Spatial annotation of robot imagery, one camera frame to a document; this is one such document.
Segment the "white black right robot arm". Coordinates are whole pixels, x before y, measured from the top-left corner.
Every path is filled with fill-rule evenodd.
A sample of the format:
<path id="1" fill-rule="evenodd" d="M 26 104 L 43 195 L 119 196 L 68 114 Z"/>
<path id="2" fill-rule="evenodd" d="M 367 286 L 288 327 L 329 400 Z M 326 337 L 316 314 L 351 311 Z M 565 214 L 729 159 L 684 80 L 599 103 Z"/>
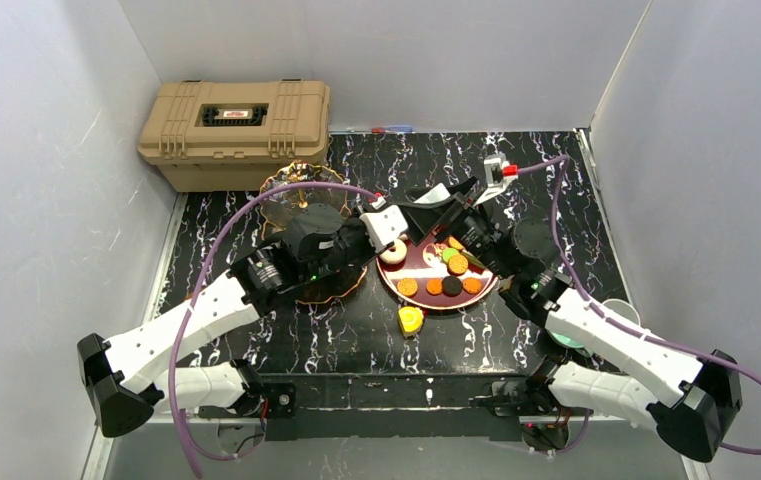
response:
<path id="1" fill-rule="evenodd" d="M 504 230 L 468 195 L 469 179 L 433 202 L 399 209 L 409 237 L 452 237 L 502 281 L 506 306 L 538 327 L 581 343 L 618 368 L 611 374 L 571 362 L 546 382 L 559 404 L 594 410 L 651 429 L 679 454 L 708 463 L 741 409 L 735 360 L 720 350 L 708 356 L 664 346 L 617 312 L 583 293 L 557 270 L 560 251 L 545 222 L 527 220 Z"/>

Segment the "three tier glass stand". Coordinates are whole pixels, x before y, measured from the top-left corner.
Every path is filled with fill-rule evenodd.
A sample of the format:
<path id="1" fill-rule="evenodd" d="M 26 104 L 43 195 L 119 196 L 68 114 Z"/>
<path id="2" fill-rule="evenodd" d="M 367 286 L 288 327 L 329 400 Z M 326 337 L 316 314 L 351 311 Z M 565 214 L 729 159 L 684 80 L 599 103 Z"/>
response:
<path id="1" fill-rule="evenodd" d="M 283 185 L 308 182 L 345 184 L 346 179 L 329 167 L 295 161 L 268 177 L 262 183 L 260 193 Z M 282 232 L 293 218 L 311 205 L 318 204 L 327 210 L 336 210 L 340 221 L 344 222 L 352 214 L 348 203 L 349 193 L 340 190 L 295 189 L 269 197 L 255 208 L 264 223 L 254 245 Z M 303 290 L 297 297 L 297 302 L 304 305 L 320 305 L 346 297 L 360 285 L 367 270 L 368 267 L 363 266 L 361 270 L 340 271 L 326 280 L 315 282 Z"/>

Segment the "dark red round tray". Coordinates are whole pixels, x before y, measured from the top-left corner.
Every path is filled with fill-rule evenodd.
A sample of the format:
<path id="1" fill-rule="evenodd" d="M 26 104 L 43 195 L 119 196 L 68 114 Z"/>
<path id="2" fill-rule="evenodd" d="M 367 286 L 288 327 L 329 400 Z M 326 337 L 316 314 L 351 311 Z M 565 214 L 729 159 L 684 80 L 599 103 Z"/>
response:
<path id="1" fill-rule="evenodd" d="M 432 236 L 427 237 L 422 243 L 412 242 L 407 236 L 401 238 L 408 248 L 408 255 L 404 262 L 399 265 L 387 265 L 376 260 L 376 266 L 381 279 L 402 300 L 416 305 L 422 309 L 433 311 L 445 311 L 466 308 L 483 300 L 487 294 L 498 284 L 498 277 L 489 271 L 474 256 L 464 250 L 453 237 L 445 240 L 437 240 Z M 464 290 L 456 297 L 442 294 L 441 280 L 446 276 L 455 276 L 447 270 L 447 260 L 455 255 L 462 254 L 469 261 L 468 271 L 459 277 L 462 281 L 466 277 L 475 277 L 482 281 L 483 290 L 478 295 L 470 295 Z M 396 283 L 402 278 L 414 278 L 418 281 L 419 289 L 412 298 L 404 297 L 396 289 Z"/>

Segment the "tan plastic toolbox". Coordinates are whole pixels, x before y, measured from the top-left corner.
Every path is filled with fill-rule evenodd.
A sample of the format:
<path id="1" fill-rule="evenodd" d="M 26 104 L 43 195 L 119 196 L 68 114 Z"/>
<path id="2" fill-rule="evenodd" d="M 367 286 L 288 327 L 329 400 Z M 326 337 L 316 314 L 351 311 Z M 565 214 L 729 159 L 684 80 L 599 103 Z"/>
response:
<path id="1" fill-rule="evenodd" d="M 138 152 L 180 193 L 253 191 L 294 162 L 325 164 L 331 99 L 315 80 L 165 83 Z"/>

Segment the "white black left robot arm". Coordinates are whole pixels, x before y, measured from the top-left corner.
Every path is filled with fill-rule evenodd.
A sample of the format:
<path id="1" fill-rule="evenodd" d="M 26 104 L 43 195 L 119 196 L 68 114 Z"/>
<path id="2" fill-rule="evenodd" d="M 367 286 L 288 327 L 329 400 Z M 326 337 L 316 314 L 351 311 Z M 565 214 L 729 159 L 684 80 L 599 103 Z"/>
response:
<path id="1" fill-rule="evenodd" d="M 245 360 L 214 367 L 178 361 L 238 327 L 255 323 L 341 271 L 357 271 L 393 247 L 408 225 L 401 209 L 377 200 L 347 219 L 311 204 L 193 297 L 150 322 L 76 345 L 80 379 L 103 436 L 127 435 L 154 415 L 182 421 L 190 409 L 220 407 L 245 414 L 269 390 Z"/>

